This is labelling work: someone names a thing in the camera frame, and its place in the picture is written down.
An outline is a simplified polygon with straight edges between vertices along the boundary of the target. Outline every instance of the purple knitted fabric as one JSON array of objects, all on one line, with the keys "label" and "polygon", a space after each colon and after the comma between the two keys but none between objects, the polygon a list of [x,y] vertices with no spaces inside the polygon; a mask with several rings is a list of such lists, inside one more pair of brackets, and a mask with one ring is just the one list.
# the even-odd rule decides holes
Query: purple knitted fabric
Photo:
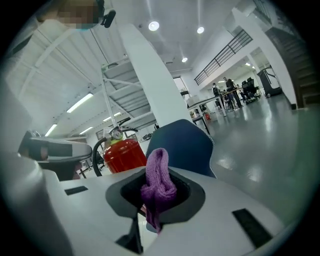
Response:
[{"label": "purple knitted fabric", "polygon": [[146,221],[160,231],[159,214],[170,209],[177,196],[177,188],[169,176],[169,156],[164,148],[157,148],[146,162],[146,184],[141,198],[146,206]]}]

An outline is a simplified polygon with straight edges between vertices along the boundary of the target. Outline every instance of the staircase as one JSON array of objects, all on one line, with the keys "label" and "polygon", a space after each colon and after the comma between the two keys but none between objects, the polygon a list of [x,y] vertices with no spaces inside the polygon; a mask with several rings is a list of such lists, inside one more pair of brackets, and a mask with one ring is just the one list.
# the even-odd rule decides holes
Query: staircase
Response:
[{"label": "staircase", "polygon": [[298,108],[320,104],[320,79],[305,42],[272,27],[266,35],[273,42],[291,77]]}]

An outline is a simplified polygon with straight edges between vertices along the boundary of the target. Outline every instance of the gray machine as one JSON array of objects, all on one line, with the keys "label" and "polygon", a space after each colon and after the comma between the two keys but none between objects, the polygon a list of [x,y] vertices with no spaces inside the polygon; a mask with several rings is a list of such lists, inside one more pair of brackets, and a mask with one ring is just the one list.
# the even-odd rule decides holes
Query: gray machine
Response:
[{"label": "gray machine", "polygon": [[270,246],[284,228],[269,209],[235,187],[171,167],[177,200],[160,214],[162,230],[144,251],[138,228],[144,167],[59,181],[55,172],[15,153],[3,153],[1,162],[8,208],[48,255],[238,256]]}]

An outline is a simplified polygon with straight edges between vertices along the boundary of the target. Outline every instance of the fire extinguisher hose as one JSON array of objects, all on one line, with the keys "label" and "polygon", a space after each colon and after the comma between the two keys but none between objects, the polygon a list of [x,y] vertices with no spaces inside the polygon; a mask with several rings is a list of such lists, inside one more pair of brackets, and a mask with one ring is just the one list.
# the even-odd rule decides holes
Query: fire extinguisher hose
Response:
[{"label": "fire extinguisher hose", "polygon": [[102,176],[101,174],[101,171],[99,170],[99,167],[98,167],[98,164],[97,164],[97,150],[98,150],[98,147],[107,141],[107,138],[106,137],[103,137],[102,139],[100,139],[93,147],[93,150],[92,150],[92,167],[93,167],[93,170],[95,172],[95,175],[97,175],[98,177],[99,176]]}]

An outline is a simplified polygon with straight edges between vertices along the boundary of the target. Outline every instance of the ceiling light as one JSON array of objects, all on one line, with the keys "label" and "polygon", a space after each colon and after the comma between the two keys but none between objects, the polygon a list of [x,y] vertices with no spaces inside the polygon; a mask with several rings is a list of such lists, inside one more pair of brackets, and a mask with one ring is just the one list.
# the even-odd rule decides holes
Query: ceiling light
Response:
[{"label": "ceiling light", "polygon": [[93,96],[92,93],[89,93],[88,95],[84,96],[82,99],[80,99],[76,104],[74,104],[72,107],[70,107],[66,112],[71,113],[74,111],[77,107],[79,107],[82,103],[84,103],[86,100],[90,99]]},{"label": "ceiling light", "polygon": [[91,126],[91,127],[89,127],[88,129],[85,129],[84,131],[80,132],[79,134],[80,134],[80,135],[81,135],[81,134],[84,134],[85,132],[91,130],[92,128],[93,128],[93,127]]},{"label": "ceiling light", "polygon": [[205,31],[205,28],[203,26],[199,27],[197,30],[198,34],[202,34]]},{"label": "ceiling light", "polygon": [[[118,112],[118,113],[115,113],[113,116],[116,117],[116,116],[119,116],[121,113]],[[107,117],[106,119],[103,119],[103,121],[108,121],[109,119],[111,119],[111,116]]]},{"label": "ceiling light", "polygon": [[56,128],[56,126],[57,124],[53,124],[44,136],[45,137],[49,136],[49,134]]},{"label": "ceiling light", "polygon": [[159,23],[158,22],[156,22],[156,21],[150,22],[149,29],[151,31],[156,31],[158,28],[159,28]]}]

